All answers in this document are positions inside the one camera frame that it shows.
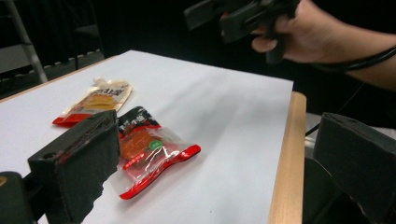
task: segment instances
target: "snack bag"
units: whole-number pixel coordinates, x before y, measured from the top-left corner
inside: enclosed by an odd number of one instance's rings
[[[162,127],[142,106],[119,117],[120,163],[113,177],[120,197],[131,199],[169,166],[201,151]]]
[[[83,119],[106,110],[118,111],[131,94],[132,87],[125,80],[94,80],[96,86],[89,88],[77,104],[65,110],[52,123],[72,127]]]

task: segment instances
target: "orange snack package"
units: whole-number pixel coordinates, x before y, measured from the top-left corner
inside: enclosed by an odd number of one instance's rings
[[[72,107],[66,109],[52,123],[72,127],[83,119],[106,110],[118,111],[132,92],[131,85],[125,80],[109,80],[102,78],[94,80],[83,98]]]
[[[142,106],[119,117],[120,163],[110,183],[124,200],[133,198],[169,166],[201,151],[162,127]]]

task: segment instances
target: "human hand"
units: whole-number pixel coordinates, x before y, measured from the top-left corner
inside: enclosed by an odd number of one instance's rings
[[[284,58],[297,63],[331,63],[337,61],[337,41],[346,31],[347,25],[318,8],[311,0],[301,0],[296,17],[286,15],[276,20],[276,32],[283,34]],[[259,34],[252,41],[258,52],[267,52],[276,46],[276,40],[263,36],[263,27],[254,32]]]

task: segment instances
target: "wrist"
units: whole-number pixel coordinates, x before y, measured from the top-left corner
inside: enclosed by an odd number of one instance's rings
[[[369,31],[337,22],[332,27],[323,56],[314,63],[344,63],[368,58],[396,45],[396,35]]]

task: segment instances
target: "table surface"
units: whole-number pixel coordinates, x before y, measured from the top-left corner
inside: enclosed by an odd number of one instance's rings
[[[137,51],[0,101],[0,171],[27,175],[94,77],[134,87],[119,115],[142,105],[202,152],[129,201],[107,181],[84,223],[301,223],[306,102],[292,82]]]

